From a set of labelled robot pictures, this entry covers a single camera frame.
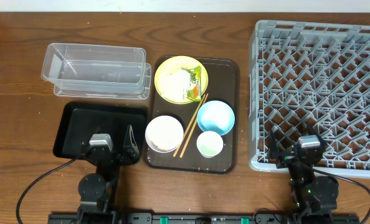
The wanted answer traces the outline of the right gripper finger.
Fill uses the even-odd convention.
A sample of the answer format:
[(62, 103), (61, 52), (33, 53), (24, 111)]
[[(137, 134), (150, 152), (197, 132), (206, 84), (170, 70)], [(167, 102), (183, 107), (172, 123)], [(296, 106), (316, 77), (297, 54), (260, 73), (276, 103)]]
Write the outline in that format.
[(316, 136), (318, 138), (320, 137), (320, 135), (315, 131), (312, 125), (308, 124), (306, 128), (309, 136)]
[(278, 159), (280, 151), (278, 149), (277, 140), (275, 139), (275, 135), (272, 130), (270, 130), (269, 132), (269, 138), (270, 138), (270, 147), (268, 151), (268, 158)]

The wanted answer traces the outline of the white bowl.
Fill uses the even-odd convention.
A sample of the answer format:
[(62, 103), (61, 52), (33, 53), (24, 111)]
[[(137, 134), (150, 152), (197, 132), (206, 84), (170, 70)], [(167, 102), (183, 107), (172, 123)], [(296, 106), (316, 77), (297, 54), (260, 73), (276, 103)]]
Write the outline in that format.
[(182, 143), (183, 137), (182, 124), (176, 118), (168, 115), (152, 119), (145, 131), (148, 147), (160, 153), (175, 151)]

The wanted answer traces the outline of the small white cup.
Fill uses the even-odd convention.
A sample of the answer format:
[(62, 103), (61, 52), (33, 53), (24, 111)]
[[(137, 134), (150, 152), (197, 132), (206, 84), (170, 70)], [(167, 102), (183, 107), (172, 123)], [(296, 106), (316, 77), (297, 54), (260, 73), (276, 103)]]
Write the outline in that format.
[(224, 142), (218, 133), (206, 131), (198, 136), (196, 146), (203, 157), (212, 158), (222, 151)]

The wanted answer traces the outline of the light blue bowl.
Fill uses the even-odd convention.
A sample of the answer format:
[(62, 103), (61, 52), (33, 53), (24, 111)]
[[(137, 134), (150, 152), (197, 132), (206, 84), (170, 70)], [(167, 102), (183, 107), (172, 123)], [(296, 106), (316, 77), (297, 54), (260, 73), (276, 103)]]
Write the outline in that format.
[(235, 114), (233, 109), (223, 101), (208, 101), (197, 113), (197, 124), (203, 132), (213, 131), (223, 136), (234, 127)]

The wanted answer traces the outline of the white tissue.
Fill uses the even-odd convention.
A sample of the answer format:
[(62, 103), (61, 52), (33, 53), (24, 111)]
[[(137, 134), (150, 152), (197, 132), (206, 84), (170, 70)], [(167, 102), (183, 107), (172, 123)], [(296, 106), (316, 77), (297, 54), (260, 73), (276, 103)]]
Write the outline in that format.
[(185, 69), (165, 75), (161, 79), (162, 96), (175, 102), (183, 101), (190, 81), (190, 73)]

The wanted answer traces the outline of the green snack wrapper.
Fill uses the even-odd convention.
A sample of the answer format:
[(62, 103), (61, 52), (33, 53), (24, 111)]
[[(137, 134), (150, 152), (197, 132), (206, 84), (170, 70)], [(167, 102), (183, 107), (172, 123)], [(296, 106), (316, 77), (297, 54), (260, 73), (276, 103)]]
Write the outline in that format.
[(182, 68), (181, 70), (189, 75), (184, 96), (191, 101), (201, 101), (201, 67)]

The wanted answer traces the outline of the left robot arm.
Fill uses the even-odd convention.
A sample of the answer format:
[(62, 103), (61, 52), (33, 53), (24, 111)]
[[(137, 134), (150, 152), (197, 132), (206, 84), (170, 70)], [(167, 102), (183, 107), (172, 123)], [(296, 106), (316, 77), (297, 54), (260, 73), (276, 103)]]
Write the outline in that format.
[(115, 209), (120, 167), (133, 165), (139, 158), (140, 151), (130, 124), (121, 146), (114, 146), (109, 134), (92, 135), (82, 147), (79, 159), (94, 165), (96, 171), (84, 176), (78, 185), (77, 223), (121, 223), (121, 215)]

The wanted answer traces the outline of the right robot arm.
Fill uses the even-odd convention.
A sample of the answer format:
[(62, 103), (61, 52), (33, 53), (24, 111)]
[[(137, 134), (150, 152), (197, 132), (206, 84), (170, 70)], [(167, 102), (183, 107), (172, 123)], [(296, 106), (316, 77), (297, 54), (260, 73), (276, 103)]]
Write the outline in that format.
[(298, 206), (281, 217), (281, 223), (333, 223), (331, 211), (337, 209), (339, 183), (334, 177), (316, 176), (313, 166), (323, 158), (327, 142), (307, 126), (308, 134), (300, 136), (286, 151), (279, 150), (279, 142), (270, 131), (268, 158), (274, 159), (278, 169), (287, 168), (293, 201)]

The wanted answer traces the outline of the grey plastic dishwasher rack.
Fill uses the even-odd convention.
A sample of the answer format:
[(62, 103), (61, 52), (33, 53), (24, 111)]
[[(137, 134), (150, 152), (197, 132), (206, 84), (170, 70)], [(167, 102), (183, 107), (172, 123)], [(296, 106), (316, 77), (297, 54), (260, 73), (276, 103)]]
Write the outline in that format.
[(327, 142), (319, 170), (370, 179), (370, 26), (261, 20), (249, 40), (249, 166), (276, 172), (306, 134)]

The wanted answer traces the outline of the black plastic tray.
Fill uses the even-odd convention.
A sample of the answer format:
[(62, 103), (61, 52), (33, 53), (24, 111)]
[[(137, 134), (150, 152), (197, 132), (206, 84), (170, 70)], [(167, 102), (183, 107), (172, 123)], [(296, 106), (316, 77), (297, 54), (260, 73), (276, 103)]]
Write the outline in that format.
[(93, 134), (109, 134), (113, 145), (121, 146), (129, 124), (133, 127), (141, 154), (146, 122), (147, 111), (143, 108), (75, 101), (67, 103), (54, 142), (54, 156), (66, 159), (79, 157), (82, 144), (88, 144)]

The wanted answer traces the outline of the wooden chopstick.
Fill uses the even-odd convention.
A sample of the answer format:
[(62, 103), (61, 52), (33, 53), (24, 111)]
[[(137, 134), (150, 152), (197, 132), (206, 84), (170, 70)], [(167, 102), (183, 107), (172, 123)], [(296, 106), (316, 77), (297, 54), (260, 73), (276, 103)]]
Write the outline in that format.
[(196, 128), (196, 124), (197, 124), (197, 115), (196, 115), (196, 117), (195, 117), (195, 119), (194, 119), (194, 122), (193, 122), (193, 123), (192, 123), (192, 125), (191, 125), (191, 128), (189, 129), (188, 133), (186, 134), (185, 143), (184, 143), (184, 146), (183, 146), (183, 148), (182, 148), (182, 150), (181, 150), (181, 153), (180, 153), (180, 155), (179, 155), (179, 157), (180, 157), (180, 158), (182, 158), (182, 157), (183, 157), (183, 155), (184, 155), (184, 153), (186, 152), (187, 146), (188, 146), (188, 144), (189, 144), (189, 142), (190, 142), (190, 140), (191, 140), (192, 134), (193, 134), (193, 132), (194, 132), (194, 130), (195, 130), (195, 128)]
[(203, 104), (204, 100), (206, 100), (207, 96), (208, 96), (208, 93), (206, 93), (206, 94), (204, 94), (204, 95), (202, 96), (201, 101), (199, 102), (199, 104), (198, 104), (198, 106), (197, 106), (197, 108), (196, 108), (196, 110), (195, 110), (194, 114), (193, 114), (193, 115), (192, 115), (192, 117), (191, 117), (190, 122), (189, 122), (189, 123), (188, 123), (188, 125), (187, 125), (187, 128), (186, 128), (186, 130), (185, 130), (185, 132), (184, 132), (183, 139), (181, 140), (180, 145), (176, 148), (176, 150), (175, 150), (175, 152), (174, 152), (174, 154), (173, 154), (173, 157), (176, 157), (176, 155), (177, 155), (177, 153), (178, 153), (178, 151), (179, 151), (179, 149), (180, 149), (180, 147), (181, 147), (182, 143), (183, 143), (183, 142), (184, 142), (184, 140), (185, 140), (186, 134), (188, 133), (189, 129), (191, 128), (192, 123), (194, 122), (194, 119), (195, 119), (195, 117), (196, 117), (196, 115), (197, 115), (197, 112), (198, 112), (199, 108), (200, 108), (200, 107), (201, 107), (201, 105)]

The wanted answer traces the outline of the clear plastic bin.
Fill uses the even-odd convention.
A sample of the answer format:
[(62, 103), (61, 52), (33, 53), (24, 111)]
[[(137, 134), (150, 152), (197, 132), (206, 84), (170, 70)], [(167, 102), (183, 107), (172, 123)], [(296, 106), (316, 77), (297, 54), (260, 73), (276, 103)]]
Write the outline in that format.
[(142, 48), (52, 43), (41, 78), (57, 96), (146, 100), (151, 71)]

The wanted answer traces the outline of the yellow round plate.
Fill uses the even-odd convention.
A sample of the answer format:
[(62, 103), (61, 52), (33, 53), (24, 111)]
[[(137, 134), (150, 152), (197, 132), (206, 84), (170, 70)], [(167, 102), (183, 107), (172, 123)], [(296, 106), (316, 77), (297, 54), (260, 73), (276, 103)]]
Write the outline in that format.
[(172, 74), (172, 73), (176, 72), (177, 70), (179, 70), (181, 68), (190, 69), (190, 68), (194, 68), (194, 67), (197, 67), (197, 66), (201, 67), (201, 99), (202, 99), (202, 96), (203, 96), (204, 92), (207, 90), (207, 86), (208, 86), (208, 82), (209, 82), (207, 70), (206, 70), (205, 66), (203, 66), (203, 64), (200, 61), (196, 60), (195, 58), (188, 57), (188, 56), (171, 57), (171, 58), (165, 60), (157, 68), (157, 71), (156, 71), (155, 76), (154, 76), (154, 84), (155, 84), (156, 91), (158, 92), (158, 94), (164, 100), (166, 100), (170, 103), (183, 105), (183, 104), (188, 104), (188, 103), (193, 102), (193, 101), (187, 99), (186, 97), (184, 98), (183, 101), (180, 101), (180, 102), (171, 101), (171, 100), (163, 97), (160, 83), (161, 83), (161, 79), (165, 75)]

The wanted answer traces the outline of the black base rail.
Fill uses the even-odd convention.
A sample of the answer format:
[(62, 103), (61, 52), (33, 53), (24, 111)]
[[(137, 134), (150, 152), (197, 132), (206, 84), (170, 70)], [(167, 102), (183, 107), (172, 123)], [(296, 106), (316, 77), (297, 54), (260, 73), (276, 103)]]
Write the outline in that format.
[(256, 215), (152, 215), (129, 213), (127, 215), (77, 215), (50, 214), (48, 224), (76, 223), (127, 223), (127, 224), (276, 224), (285, 223), (279, 214), (258, 213)]

